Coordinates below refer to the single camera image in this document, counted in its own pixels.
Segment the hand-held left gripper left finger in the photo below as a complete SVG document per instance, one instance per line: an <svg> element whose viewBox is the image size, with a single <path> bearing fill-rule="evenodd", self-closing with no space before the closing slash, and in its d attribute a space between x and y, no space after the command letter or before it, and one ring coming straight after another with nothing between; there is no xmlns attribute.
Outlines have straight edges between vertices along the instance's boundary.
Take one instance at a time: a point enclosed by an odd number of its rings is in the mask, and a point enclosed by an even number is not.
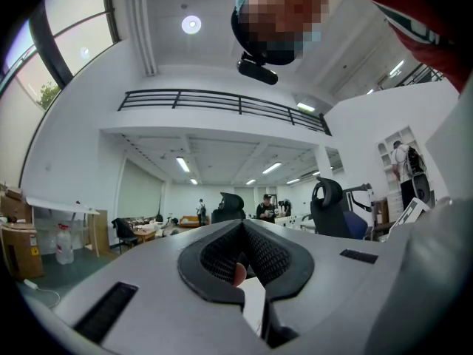
<svg viewBox="0 0 473 355"><path fill-rule="evenodd" d="M139 245L78 284L54 310L32 300L31 311L72 354L266 354L267 345L239 306L201 299L178 273L182 250L222 227L218 223ZM136 286L137 292L95 344L73 327L118 282Z"/></svg>

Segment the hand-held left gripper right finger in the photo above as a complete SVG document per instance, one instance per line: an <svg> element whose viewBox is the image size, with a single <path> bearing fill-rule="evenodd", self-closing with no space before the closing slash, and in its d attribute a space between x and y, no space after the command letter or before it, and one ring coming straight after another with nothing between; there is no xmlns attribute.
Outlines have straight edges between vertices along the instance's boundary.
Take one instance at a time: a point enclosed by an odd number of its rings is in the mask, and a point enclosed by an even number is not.
<svg viewBox="0 0 473 355"><path fill-rule="evenodd" d="M292 288L292 270L305 277L298 293L270 302L270 322L284 342L272 348L253 334L244 354L362 354L401 268L411 226L396 228L385 243L329 237L244 220L247 233L265 236L274 255L289 255L279 281Z"/></svg>

